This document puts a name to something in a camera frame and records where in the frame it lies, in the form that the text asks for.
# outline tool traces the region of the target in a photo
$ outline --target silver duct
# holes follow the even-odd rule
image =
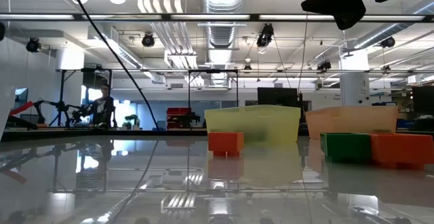
[[[406,10],[404,14],[434,14],[434,0],[421,1],[420,3]],[[404,29],[407,29],[413,24],[414,23],[384,24],[365,36],[357,39],[353,44],[354,48],[368,48]]]
[[[236,14],[243,8],[243,0],[202,0],[203,11],[210,14]],[[237,36],[236,26],[209,26],[206,27],[207,45],[210,62],[226,64],[230,62]]]

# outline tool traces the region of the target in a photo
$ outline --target reflective table surface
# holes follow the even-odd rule
[[[433,224],[432,175],[331,164],[307,137],[228,159],[200,136],[15,142],[0,223]]]

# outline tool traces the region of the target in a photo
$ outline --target ceiling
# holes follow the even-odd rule
[[[301,14],[301,2],[304,0],[245,0],[243,11],[245,13],[285,13]],[[365,1],[368,14],[402,14],[407,8],[419,3],[422,0],[390,0],[385,3],[375,3],[373,0]],[[71,0],[0,0],[0,12],[8,12],[10,3],[11,12],[26,13],[69,13],[79,11],[79,6]],[[182,6],[187,13],[200,13],[201,0],[182,0]],[[116,5],[109,0],[89,0],[85,4],[89,13],[139,13],[136,0],[127,0],[124,4]],[[281,69],[282,63],[287,69],[299,69],[302,64],[311,64],[318,54],[343,39],[357,39],[369,33],[381,24],[359,23],[353,28],[343,32],[334,23],[310,22],[276,22],[273,23],[275,30],[275,41],[267,48],[265,54],[258,54],[256,48],[256,35],[262,29],[264,23],[248,22],[239,27],[237,44],[231,59],[229,68],[237,67],[242,69],[246,58],[251,58],[253,69]],[[152,31],[149,23],[146,22],[110,22],[105,24],[112,26],[119,31],[120,42],[127,46],[130,51],[140,57],[147,68],[166,69],[163,61],[164,50],[161,42],[156,40],[153,48],[144,48],[141,39],[144,33]],[[109,51],[93,39],[88,39],[87,22],[13,22],[12,29],[21,32],[27,30],[59,30],[63,31],[78,42],[87,46],[88,50],[98,53],[96,56],[87,56],[86,62],[99,62],[106,67],[119,68],[114,57]],[[206,62],[207,52],[205,49],[204,29],[197,26],[196,22],[187,22],[187,29],[193,49],[197,53],[197,63],[203,65]],[[394,35],[397,44],[400,45],[414,38],[417,38],[433,30],[432,24],[415,24],[410,28]],[[304,44],[304,32],[306,31],[306,43]],[[394,52],[382,54],[380,48],[370,48],[370,66],[378,67],[384,63],[411,56],[427,48],[434,47],[434,34],[427,35],[409,45],[396,49]],[[330,61],[334,69],[338,69],[338,55],[331,56]],[[431,64],[432,58],[424,58],[405,63],[397,69],[411,69],[424,64]]]

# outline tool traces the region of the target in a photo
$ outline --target seated man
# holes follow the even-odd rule
[[[92,104],[91,112],[94,115],[92,124],[110,128],[111,113],[115,112],[114,99],[109,96],[110,87],[108,84],[101,86],[102,97]],[[117,127],[116,119],[113,118],[114,127]]]

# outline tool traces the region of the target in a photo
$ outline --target green block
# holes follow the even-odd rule
[[[372,160],[369,134],[321,133],[321,150],[327,162],[362,164]]]

